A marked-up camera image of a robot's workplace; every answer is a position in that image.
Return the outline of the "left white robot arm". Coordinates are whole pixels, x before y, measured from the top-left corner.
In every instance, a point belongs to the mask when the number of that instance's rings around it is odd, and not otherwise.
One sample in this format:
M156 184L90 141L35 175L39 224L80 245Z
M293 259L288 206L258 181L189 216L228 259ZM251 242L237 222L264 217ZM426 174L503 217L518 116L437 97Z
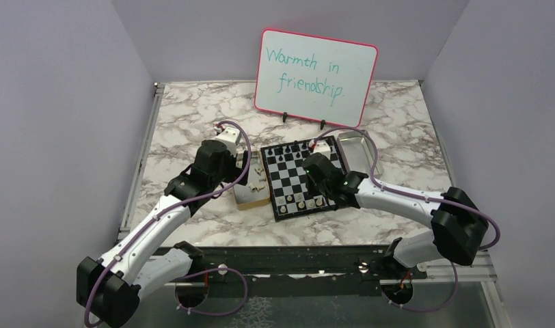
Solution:
M79 263L76 299L85 309L86 327L122 327L156 289L173 279L191 281L209 272L202 267L201 250L187 242L156 260L152 256L203 205L246 181L252 147L246 139L239 167L238 142L220 135L203 141L194 162L168 182L136 228L99 258L86 257Z

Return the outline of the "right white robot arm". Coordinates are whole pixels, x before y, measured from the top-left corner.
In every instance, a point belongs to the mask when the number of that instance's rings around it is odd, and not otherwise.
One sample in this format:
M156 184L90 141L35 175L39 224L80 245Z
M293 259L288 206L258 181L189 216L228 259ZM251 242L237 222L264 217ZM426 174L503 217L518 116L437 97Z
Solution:
M417 236L395 239L385 250L379 268L389 277L440 258L470 266L480 250L489 222L461 189L437 193L384 184L361 172L344 173L321 153L311 154L302 167L309 192L335 208L382 210L427 227Z

